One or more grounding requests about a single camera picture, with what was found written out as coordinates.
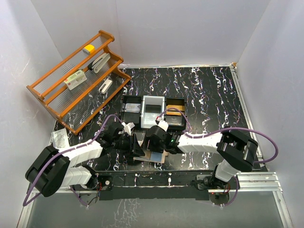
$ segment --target black marble table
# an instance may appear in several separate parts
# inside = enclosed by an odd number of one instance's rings
[[[247,127],[235,83],[228,66],[179,68],[128,68],[132,76],[124,87],[98,115],[77,135],[68,133],[70,145],[93,138],[109,114],[119,115],[122,95],[153,95],[182,97],[187,101],[187,115],[192,133],[209,133],[226,125]],[[55,130],[63,128],[56,124]],[[169,154],[164,164],[129,161],[113,150],[108,155],[91,159],[95,171],[212,171],[223,158],[219,154],[191,152]]]

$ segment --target gray floor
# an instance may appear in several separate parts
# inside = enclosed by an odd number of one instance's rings
[[[73,194],[58,193],[35,200],[27,227],[282,228],[283,225],[272,192],[239,192],[235,202],[224,209],[193,199],[98,201],[86,209]]]

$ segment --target white box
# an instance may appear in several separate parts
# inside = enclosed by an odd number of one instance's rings
[[[142,115],[141,115],[141,127],[150,128],[157,125],[155,120],[165,109],[165,97],[164,96],[143,96],[142,99]],[[147,112],[146,106],[159,106],[160,109],[155,112]]]
[[[66,80],[64,80],[64,83],[68,87],[69,90],[74,89],[76,86],[80,85],[86,81],[86,75],[83,70],[78,70],[74,74],[72,74],[70,77],[68,77]]]

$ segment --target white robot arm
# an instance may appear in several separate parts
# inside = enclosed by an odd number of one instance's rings
[[[132,123],[113,122],[96,141],[89,140],[71,147],[75,149],[58,156],[50,163],[35,187],[48,197],[60,187],[88,185],[95,171],[90,167],[75,166],[89,159],[99,158],[102,153],[106,154],[107,148],[129,150],[132,156],[140,156],[143,151],[135,134],[131,136],[133,127]],[[168,124],[165,121],[160,121],[158,125],[148,129],[145,136],[145,140],[149,140],[147,149],[153,152],[165,150],[172,154],[211,152],[219,153],[224,158],[224,161],[216,166],[212,177],[204,180],[204,184],[210,188],[222,188],[240,171],[252,171],[258,144],[239,131],[227,131],[204,138],[198,134],[182,132],[169,134],[167,129]],[[33,183],[47,161],[62,150],[58,151],[53,146],[46,147],[27,171],[26,179]]]

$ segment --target white wall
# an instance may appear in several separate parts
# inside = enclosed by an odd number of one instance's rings
[[[272,0],[237,64],[241,89],[256,130],[271,136],[276,171],[295,228],[303,227],[304,1]],[[273,147],[260,141],[262,152]]]
[[[130,66],[238,61],[269,0],[32,0],[63,58],[99,29]]]
[[[121,55],[114,0],[31,0],[62,58],[104,30],[114,35],[110,45]]]
[[[125,64],[238,61],[268,0],[116,0]]]
[[[30,0],[0,1],[0,227],[16,227],[25,172],[47,145],[54,119],[26,85],[61,57]]]

